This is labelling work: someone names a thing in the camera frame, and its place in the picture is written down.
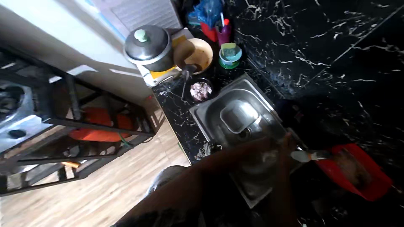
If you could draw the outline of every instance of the stove burner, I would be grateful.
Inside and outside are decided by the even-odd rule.
[[[0,122],[13,115],[21,105],[24,90],[17,86],[0,87]]]

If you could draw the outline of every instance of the blue plastic bag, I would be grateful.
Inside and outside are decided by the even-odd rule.
[[[189,13],[189,17],[197,17],[200,22],[207,24],[211,29],[215,26],[216,21],[220,20],[222,12],[221,0],[201,0],[194,6],[194,11]]]

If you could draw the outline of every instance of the purple bottle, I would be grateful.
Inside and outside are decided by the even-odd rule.
[[[231,35],[231,25],[229,24],[229,19],[224,19],[225,25],[222,28],[222,31],[217,31],[217,38],[219,40],[219,46],[223,43],[230,42],[230,35]]]

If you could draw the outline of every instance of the orange gas cylinder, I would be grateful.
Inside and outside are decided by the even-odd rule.
[[[111,118],[109,117],[108,110],[97,107],[84,108],[84,121],[94,124],[102,124],[112,126]],[[117,114],[116,120],[118,128],[133,130],[133,124],[130,118],[124,114]],[[130,136],[128,133],[121,133],[123,138]],[[104,130],[96,130],[91,128],[78,128],[69,133],[69,136],[76,140],[86,141],[100,141],[100,142],[117,142],[121,138],[117,132],[110,132]]]

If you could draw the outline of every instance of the wooden floor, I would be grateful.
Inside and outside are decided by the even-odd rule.
[[[144,197],[161,170],[189,166],[155,100],[146,101],[145,107],[160,126],[150,142],[83,180],[0,198],[1,227],[108,227]]]

